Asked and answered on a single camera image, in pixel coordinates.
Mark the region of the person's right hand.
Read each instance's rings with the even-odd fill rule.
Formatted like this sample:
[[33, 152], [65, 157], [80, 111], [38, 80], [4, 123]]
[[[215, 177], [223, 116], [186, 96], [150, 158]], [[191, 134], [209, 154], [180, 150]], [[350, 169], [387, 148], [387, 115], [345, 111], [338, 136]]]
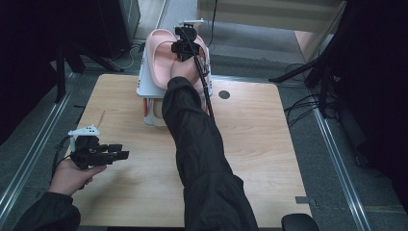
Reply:
[[183, 62], [175, 61], [170, 69], [170, 77], [184, 77], [195, 84], [199, 80], [199, 73], [194, 59], [190, 58]]

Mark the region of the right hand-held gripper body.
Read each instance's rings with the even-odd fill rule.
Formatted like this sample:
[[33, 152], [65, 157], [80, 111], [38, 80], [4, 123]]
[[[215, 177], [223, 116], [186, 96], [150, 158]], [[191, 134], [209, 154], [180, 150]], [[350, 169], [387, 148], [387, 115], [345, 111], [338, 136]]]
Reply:
[[171, 44], [171, 52], [177, 55], [178, 60], [183, 62], [193, 56], [206, 58], [206, 45], [192, 23], [184, 22], [176, 27], [175, 35], [178, 39]]

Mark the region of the black metal stand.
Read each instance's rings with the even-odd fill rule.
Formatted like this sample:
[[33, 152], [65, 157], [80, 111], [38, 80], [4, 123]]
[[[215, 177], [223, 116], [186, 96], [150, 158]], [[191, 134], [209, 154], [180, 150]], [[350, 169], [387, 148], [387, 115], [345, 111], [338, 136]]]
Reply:
[[65, 83], [65, 65], [68, 64], [74, 73], [83, 73], [86, 69], [81, 56], [84, 55], [102, 67], [113, 71], [123, 72], [123, 67], [115, 67], [113, 64], [103, 60], [100, 56], [87, 49], [84, 45], [78, 42], [62, 42], [57, 46], [56, 50], [56, 77], [57, 77], [57, 96], [56, 103], [60, 103], [66, 95]]

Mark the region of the metal floor rail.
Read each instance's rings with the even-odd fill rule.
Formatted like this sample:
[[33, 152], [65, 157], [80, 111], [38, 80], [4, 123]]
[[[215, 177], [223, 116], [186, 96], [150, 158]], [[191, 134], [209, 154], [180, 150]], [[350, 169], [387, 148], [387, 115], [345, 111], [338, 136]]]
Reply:
[[30, 174], [48, 143], [80, 74], [71, 72], [66, 78], [66, 93], [59, 103], [51, 90], [23, 119], [10, 138], [0, 145], [0, 227], [4, 226], [13, 207], [23, 191]]
[[332, 131], [327, 120], [321, 115], [319, 110], [315, 110], [315, 118], [325, 145], [329, 152], [332, 164], [336, 171], [340, 185], [342, 187], [348, 209], [353, 217], [358, 231], [372, 231], [370, 222], [360, 200], [360, 197], [351, 181], [349, 173], [344, 164], [341, 152], [336, 144]]

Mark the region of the cream slipper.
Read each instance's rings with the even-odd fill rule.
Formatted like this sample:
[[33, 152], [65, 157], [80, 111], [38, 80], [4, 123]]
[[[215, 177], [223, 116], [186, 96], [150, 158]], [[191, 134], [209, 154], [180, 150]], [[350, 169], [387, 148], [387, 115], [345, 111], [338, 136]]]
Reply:
[[162, 114], [163, 99], [153, 98], [150, 105], [150, 115], [154, 126], [165, 127], [166, 123]]

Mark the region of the black tripod stand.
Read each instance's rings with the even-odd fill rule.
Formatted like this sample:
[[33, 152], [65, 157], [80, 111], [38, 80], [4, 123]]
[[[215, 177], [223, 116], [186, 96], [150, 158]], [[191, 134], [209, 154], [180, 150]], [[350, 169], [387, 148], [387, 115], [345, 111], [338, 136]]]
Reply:
[[326, 112], [328, 107], [327, 96], [329, 92], [329, 81], [333, 77], [333, 73], [329, 65], [331, 53], [331, 50], [323, 51], [317, 58], [313, 59], [307, 64], [303, 64], [295, 70], [289, 71], [282, 76], [269, 78], [268, 80], [272, 83], [283, 83], [296, 75], [308, 71], [309, 74], [304, 80], [304, 85], [310, 90], [320, 84], [318, 109], [324, 118], [328, 118], [328, 113]]

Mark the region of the dark curtain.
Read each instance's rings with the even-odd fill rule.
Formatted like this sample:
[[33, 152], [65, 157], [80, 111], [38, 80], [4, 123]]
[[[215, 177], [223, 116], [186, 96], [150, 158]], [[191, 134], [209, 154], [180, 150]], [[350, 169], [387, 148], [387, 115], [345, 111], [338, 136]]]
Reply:
[[408, 213], [408, 0], [346, 0], [329, 65], [364, 138], [356, 149]]

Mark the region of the white two-tier shoe rack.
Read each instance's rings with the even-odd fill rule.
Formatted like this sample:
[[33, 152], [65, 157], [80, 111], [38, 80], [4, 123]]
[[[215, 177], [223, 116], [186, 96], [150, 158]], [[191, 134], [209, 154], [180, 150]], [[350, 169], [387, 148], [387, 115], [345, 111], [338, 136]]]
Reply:
[[162, 114], [165, 123], [166, 117], [171, 114], [171, 110], [179, 108], [179, 105], [177, 103], [172, 103], [172, 97], [175, 97], [175, 99], [177, 99], [178, 96], [183, 98], [183, 93], [185, 93], [187, 97], [192, 98], [192, 101], [196, 103], [196, 107], [199, 112], [206, 113], [208, 111], [207, 98], [211, 96], [212, 92], [209, 86], [211, 80], [209, 79], [209, 83], [205, 82], [198, 56], [193, 56], [192, 58], [194, 59], [199, 73], [199, 78], [204, 87], [204, 91], [202, 93], [198, 93], [197, 90], [193, 87], [193, 84], [184, 77], [170, 77], [170, 80], [167, 83], [166, 90], [158, 88], [152, 81], [146, 50], [144, 51], [143, 64], [141, 65], [139, 76], [140, 81], [137, 87], [137, 94], [139, 97], [143, 98], [144, 121], [147, 125], [154, 126], [150, 115], [150, 105], [153, 98], [163, 99]]

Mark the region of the grey tape strip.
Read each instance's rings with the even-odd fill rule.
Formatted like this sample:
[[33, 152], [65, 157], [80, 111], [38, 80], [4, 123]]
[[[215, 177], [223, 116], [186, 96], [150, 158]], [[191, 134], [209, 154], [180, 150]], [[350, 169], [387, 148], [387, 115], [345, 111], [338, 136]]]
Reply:
[[315, 199], [308, 196], [297, 196], [295, 198], [295, 202], [297, 204], [308, 204], [309, 206], [313, 207], [317, 206], [317, 202], [315, 201]]

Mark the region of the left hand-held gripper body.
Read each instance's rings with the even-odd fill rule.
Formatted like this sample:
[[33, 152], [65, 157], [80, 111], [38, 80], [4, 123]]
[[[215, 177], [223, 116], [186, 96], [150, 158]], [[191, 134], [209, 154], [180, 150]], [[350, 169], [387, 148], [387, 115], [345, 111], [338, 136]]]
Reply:
[[86, 126], [68, 132], [70, 139], [70, 159], [80, 169], [105, 166], [111, 163], [111, 157], [106, 153], [107, 144], [100, 144], [100, 131], [94, 126]]

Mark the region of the person's left hand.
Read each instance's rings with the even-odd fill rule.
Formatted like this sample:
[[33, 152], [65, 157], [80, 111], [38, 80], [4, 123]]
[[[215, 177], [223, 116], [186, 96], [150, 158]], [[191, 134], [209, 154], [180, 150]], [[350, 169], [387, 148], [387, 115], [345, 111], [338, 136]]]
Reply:
[[72, 196], [85, 185], [89, 184], [95, 175], [103, 172], [106, 168], [106, 166], [98, 166], [80, 169], [72, 160], [63, 160], [56, 168], [49, 191], [51, 193]]

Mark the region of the wooden cabinet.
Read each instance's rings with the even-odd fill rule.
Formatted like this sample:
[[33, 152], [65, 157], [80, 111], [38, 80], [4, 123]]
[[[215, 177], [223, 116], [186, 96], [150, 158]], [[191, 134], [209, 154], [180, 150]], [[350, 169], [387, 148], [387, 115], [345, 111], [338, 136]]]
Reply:
[[293, 30], [303, 58], [311, 61], [337, 30], [345, 0], [197, 0], [197, 15], [216, 21]]

